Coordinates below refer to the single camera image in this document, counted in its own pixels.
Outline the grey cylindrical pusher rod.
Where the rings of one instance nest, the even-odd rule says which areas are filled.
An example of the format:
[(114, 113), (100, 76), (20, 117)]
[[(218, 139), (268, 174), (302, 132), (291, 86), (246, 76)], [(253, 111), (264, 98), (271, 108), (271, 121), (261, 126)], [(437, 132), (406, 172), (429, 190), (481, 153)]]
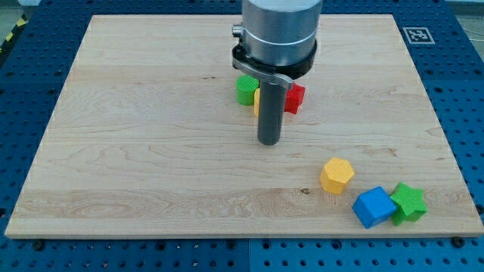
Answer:
[(283, 86), (260, 83), (257, 138), (261, 144), (271, 146), (280, 140), (286, 93)]

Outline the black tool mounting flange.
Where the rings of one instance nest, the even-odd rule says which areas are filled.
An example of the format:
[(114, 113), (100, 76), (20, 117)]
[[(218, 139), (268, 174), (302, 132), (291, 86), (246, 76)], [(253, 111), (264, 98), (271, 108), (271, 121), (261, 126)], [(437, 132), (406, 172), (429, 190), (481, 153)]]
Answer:
[(303, 58), (291, 63), (291, 57), (297, 56), (300, 46), (268, 42), (256, 44), (261, 45), (259, 58), (249, 52), (243, 42), (235, 45), (231, 50), (232, 66), (260, 82), (279, 85), (286, 90), (291, 89), (293, 82), (312, 68), (318, 49), (318, 43), (314, 40), (309, 50), (302, 53)]

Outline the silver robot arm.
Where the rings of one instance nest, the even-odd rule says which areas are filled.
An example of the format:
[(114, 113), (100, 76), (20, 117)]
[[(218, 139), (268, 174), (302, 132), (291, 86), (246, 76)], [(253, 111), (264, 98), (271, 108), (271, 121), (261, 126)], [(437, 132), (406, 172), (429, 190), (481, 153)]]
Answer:
[(280, 140), (287, 92), (314, 63), (322, 0), (243, 0), (232, 66), (259, 80), (257, 138)]

